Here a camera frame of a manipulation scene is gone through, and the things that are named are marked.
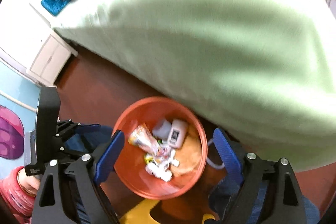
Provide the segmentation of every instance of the brown floor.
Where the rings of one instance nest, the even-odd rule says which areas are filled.
[[[144,97],[161,95],[109,61],[81,47],[78,51],[78,58],[71,58],[57,82],[62,102],[61,119],[113,127],[129,105]],[[202,118],[201,122],[210,138],[216,127]],[[214,149],[210,149],[209,154],[218,160]],[[179,198],[163,201],[152,211],[152,216],[162,224],[201,223],[203,214],[211,212],[207,206],[209,190],[224,175],[224,171],[207,165],[201,179],[190,191]],[[303,194],[323,212],[336,190],[336,163],[298,173],[297,178]],[[102,187],[119,215],[141,200],[116,174],[111,174]]]

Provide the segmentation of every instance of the red cloth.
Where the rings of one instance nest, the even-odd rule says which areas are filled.
[[[22,168],[12,170],[7,178],[0,180],[0,195],[20,224],[30,222],[35,201],[17,182],[17,174]]]

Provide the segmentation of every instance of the wall mural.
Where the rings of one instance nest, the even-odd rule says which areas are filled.
[[[24,150],[23,124],[13,111],[0,105],[0,157],[20,158]]]

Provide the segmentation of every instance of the person's hand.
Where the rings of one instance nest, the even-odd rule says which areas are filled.
[[[22,190],[32,196],[36,196],[37,191],[40,187],[40,181],[34,176],[27,176],[25,169],[19,171],[17,175],[17,182],[19,183]]]

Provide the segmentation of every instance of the blue object on bed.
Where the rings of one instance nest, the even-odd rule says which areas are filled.
[[[71,0],[42,0],[41,5],[53,16],[57,16]]]

